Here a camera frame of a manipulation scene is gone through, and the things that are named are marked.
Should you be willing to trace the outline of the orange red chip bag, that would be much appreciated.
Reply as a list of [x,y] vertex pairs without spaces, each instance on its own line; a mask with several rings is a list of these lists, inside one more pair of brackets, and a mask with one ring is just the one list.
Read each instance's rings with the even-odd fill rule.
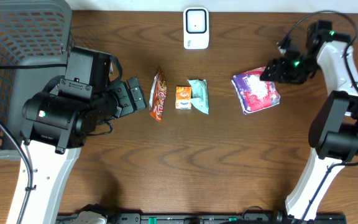
[[162,120],[163,108],[164,108],[166,97],[167,97],[166,77],[162,69],[159,67],[158,72],[154,77],[154,82],[152,84],[152,89],[150,91],[150,100],[149,100],[149,114],[158,122],[161,122]]

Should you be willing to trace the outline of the purple red snack packet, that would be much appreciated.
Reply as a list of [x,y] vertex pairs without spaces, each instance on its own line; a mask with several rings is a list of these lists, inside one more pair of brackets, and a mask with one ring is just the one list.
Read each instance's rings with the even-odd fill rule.
[[251,114],[280,104],[280,94],[274,82],[261,81],[265,67],[234,75],[231,83],[236,91],[243,114]]

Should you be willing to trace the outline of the small orange box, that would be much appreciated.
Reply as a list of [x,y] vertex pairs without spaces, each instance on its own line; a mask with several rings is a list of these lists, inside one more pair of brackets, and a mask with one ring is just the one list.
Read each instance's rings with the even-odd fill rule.
[[175,108],[178,110],[191,109],[191,87],[177,86],[175,93]]

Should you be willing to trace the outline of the teal packet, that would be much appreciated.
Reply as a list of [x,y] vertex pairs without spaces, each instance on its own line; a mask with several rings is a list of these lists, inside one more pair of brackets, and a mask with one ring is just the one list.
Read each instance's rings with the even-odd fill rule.
[[209,114],[208,83],[206,80],[188,80],[191,86],[191,103],[204,114]]

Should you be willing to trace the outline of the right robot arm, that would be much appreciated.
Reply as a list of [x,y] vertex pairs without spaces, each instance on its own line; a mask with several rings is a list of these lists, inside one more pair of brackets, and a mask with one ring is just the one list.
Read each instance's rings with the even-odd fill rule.
[[345,167],[358,166],[358,72],[354,38],[336,32],[330,21],[310,24],[307,52],[301,54],[290,36],[278,43],[281,58],[269,61],[263,81],[302,84],[320,70],[328,93],[308,133],[310,155],[293,191],[278,212],[276,223],[313,223],[334,178]]

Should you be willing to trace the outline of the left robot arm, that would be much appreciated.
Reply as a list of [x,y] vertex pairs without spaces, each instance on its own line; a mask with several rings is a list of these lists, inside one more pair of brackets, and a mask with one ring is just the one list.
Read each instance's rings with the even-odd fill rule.
[[70,172],[98,125],[146,107],[136,77],[114,80],[85,99],[41,91],[23,106],[21,171],[8,223],[53,223]]

